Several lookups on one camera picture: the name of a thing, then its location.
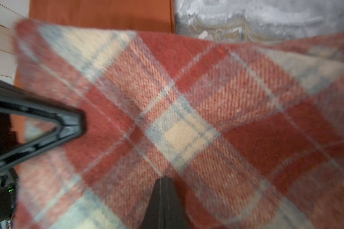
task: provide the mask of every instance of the woven twill texture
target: woven twill texture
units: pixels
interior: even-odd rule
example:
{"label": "woven twill texture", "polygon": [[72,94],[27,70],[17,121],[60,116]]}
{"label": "woven twill texture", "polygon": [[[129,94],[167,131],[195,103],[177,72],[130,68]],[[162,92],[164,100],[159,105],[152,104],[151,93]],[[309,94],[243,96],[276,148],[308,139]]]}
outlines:
{"label": "woven twill texture", "polygon": [[88,123],[20,166],[16,228],[138,228],[163,175],[191,228],[344,228],[344,33],[262,46],[16,32],[25,89]]}

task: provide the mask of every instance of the red wire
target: red wire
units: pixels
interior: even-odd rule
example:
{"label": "red wire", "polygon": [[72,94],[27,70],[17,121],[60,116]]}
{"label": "red wire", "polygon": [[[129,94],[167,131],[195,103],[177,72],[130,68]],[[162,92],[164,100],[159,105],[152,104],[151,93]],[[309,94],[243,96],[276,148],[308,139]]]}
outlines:
{"label": "red wire", "polygon": [[11,221],[13,220],[13,218],[14,218],[14,214],[12,214],[12,217],[10,218],[10,222],[9,222],[9,224],[7,225],[7,227],[5,227],[5,229],[8,229],[8,228],[9,228],[9,226],[10,226]]}

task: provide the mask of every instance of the plaid blanket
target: plaid blanket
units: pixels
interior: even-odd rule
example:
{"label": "plaid blanket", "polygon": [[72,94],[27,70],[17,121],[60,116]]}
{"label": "plaid blanket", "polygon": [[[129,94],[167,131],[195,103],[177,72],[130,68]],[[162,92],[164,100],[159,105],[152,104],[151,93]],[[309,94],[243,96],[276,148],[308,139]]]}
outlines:
{"label": "plaid blanket", "polygon": [[16,228],[138,228],[163,175],[191,228],[344,228],[344,33],[275,46],[29,20],[16,33],[25,89],[88,122],[21,164]]}

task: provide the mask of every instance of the orange fabric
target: orange fabric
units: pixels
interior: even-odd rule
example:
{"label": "orange fabric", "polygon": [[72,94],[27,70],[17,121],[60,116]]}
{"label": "orange fabric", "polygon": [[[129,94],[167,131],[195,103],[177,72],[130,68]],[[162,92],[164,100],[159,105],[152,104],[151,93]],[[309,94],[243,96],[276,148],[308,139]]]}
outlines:
{"label": "orange fabric", "polygon": [[[16,73],[15,76],[15,80],[14,80],[14,85],[19,87],[19,88],[23,88],[23,84],[22,81],[19,77],[18,72]],[[24,143],[24,121],[25,121],[25,117],[24,116],[20,116],[20,115],[11,115],[10,116],[11,119],[11,125],[12,125],[12,129],[14,131],[16,131],[16,138],[17,141],[19,143]]]}
{"label": "orange fabric", "polygon": [[29,17],[79,27],[174,32],[173,0],[31,0]]}

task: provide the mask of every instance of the white wooden floor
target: white wooden floor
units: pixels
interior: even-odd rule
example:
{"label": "white wooden floor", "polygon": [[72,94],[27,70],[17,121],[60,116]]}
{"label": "white wooden floor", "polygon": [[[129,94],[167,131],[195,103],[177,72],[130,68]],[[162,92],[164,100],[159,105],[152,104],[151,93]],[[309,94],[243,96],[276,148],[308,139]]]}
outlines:
{"label": "white wooden floor", "polygon": [[29,14],[30,0],[0,0],[0,80],[13,84],[16,59],[12,36],[15,24]]}

